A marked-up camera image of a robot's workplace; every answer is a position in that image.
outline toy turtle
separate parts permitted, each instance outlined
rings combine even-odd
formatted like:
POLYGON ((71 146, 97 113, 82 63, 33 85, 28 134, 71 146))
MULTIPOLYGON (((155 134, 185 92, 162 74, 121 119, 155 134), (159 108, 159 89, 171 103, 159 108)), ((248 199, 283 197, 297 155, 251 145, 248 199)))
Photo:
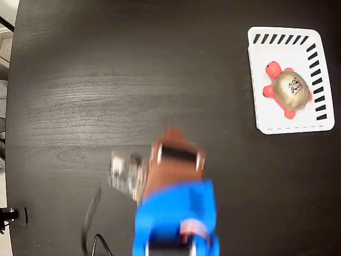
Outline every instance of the toy turtle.
POLYGON ((265 71, 270 76, 272 83, 264 87, 263 95, 273 98, 284 110, 284 116, 287 119, 293 119, 296 112, 303 109, 312 100, 307 83, 292 68, 282 71, 280 65, 275 61, 270 62, 265 71))

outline black clamp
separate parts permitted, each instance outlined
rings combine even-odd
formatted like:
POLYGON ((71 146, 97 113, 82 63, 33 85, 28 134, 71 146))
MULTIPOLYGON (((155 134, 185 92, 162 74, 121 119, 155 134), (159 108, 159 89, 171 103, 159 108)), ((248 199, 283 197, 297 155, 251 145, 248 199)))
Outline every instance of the black clamp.
POLYGON ((27 211, 26 208, 21 207, 18 210, 12 208, 0 208, 0 234, 4 234, 6 226, 5 222, 17 220, 22 226, 27 224, 27 211))

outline dark wooden table surface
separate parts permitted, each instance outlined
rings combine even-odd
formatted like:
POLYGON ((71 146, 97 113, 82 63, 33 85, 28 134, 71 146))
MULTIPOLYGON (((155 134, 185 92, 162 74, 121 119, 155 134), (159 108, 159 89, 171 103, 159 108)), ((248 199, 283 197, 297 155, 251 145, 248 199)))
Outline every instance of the dark wooden table surface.
MULTIPOLYGON (((207 150, 221 255, 341 254, 340 4, 328 1, 25 0, 7 96, 13 254, 81 255, 88 203, 110 151, 147 155, 169 124, 207 150), (256 129, 252 26, 312 28, 334 101, 329 132, 256 129)), ((136 206, 108 190, 93 228, 131 255, 136 206)))

